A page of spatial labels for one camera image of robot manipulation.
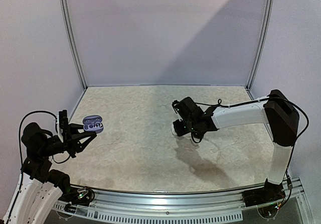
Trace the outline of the white oval charging case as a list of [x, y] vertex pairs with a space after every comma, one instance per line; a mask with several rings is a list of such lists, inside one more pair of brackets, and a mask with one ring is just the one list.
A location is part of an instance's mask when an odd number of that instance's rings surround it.
[[175, 128], [174, 128], [174, 125], [171, 125], [171, 132], [174, 136], [176, 136], [176, 131], [175, 131]]

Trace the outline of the silver blue charging case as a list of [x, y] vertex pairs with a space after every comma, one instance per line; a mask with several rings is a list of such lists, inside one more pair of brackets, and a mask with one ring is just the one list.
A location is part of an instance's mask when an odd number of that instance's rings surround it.
[[86, 116], [83, 120], [83, 130], [86, 132], [101, 133], [104, 129], [103, 118], [99, 115]]

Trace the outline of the silver earbud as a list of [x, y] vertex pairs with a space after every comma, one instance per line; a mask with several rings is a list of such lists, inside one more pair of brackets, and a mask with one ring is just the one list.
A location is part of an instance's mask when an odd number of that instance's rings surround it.
[[93, 124], [88, 124], [88, 131], [100, 131], [104, 128], [103, 124], [101, 122], [96, 122]]

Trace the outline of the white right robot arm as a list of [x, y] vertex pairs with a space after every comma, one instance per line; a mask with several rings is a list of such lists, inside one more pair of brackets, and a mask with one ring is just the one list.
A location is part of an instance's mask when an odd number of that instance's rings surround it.
[[276, 196], [283, 196], [282, 182], [288, 170], [292, 150], [298, 138], [299, 108], [289, 101], [280, 90], [248, 102], [233, 105], [208, 105], [202, 110], [200, 104], [191, 97], [174, 100], [172, 108], [178, 119], [172, 123], [172, 133], [182, 137], [191, 135], [194, 143], [199, 143], [208, 132], [220, 129], [251, 125], [269, 125], [273, 140], [273, 154], [269, 173], [264, 186], [246, 195], [259, 195], [262, 201], [270, 202]]

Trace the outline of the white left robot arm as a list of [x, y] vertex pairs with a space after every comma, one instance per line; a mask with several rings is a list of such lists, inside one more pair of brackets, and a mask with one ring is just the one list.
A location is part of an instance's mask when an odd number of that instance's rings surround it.
[[1, 223], [44, 223], [53, 205], [62, 200], [73, 205], [89, 206], [95, 194], [88, 187], [74, 188], [68, 174], [52, 169], [51, 156], [67, 152], [74, 158], [97, 136], [82, 125], [67, 124], [60, 135], [28, 124], [21, 137], [27, 156], [22, 163], [16, 193]]

